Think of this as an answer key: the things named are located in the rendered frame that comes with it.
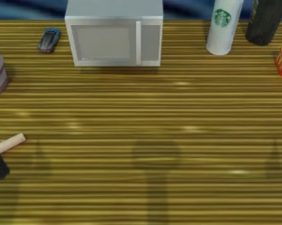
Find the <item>silver microwave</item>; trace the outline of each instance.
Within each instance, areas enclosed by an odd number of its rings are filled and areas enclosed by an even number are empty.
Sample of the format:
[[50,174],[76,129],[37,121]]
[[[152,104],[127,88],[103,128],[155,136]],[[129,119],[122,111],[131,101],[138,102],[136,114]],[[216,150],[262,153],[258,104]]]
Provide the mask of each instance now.
[[68,0],[65,24],[76,67],[158,67],[162,0]]

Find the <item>blue toy car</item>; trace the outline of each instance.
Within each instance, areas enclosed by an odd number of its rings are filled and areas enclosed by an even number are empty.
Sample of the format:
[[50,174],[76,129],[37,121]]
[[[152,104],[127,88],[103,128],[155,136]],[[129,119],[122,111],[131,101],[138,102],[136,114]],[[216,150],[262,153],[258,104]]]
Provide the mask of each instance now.
[[61,32],[57,28],[46,29],[38,44],[38,50],[42,53],[52,53],[60,39]]

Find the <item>wooden table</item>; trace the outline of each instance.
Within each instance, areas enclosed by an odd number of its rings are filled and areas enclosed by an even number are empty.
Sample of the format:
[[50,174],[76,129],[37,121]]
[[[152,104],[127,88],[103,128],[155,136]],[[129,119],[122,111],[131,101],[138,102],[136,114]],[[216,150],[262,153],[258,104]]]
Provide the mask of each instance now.
[[[282,225],[282,24],[264,47],[246,25],[225,57],[209,22],[165,21],[160,68],[75,68],[63,21],[0,21],[0,141],[28,139],[4,154],[0,225]],[[47,27],[54,54],[37,51]]]

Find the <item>blue background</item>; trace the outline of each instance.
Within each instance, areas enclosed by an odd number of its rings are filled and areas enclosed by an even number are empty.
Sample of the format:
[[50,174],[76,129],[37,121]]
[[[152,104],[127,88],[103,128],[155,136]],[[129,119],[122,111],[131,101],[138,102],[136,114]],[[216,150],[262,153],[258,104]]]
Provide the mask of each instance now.
[[[62,19],[68,0],[0,0],[0,19]],[[214,0],[164,0],[166,19],[210,19]],[[244,0],[248,19],[253,0]]]

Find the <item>green logo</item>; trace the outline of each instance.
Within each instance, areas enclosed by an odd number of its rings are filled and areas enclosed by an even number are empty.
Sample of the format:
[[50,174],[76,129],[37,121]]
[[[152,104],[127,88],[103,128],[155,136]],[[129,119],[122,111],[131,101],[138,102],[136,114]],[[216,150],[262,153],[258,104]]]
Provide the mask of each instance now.
[[231,15],[223,9],[217,9],[214,13],[214,20],[218,26],[226,27],[231,21]]

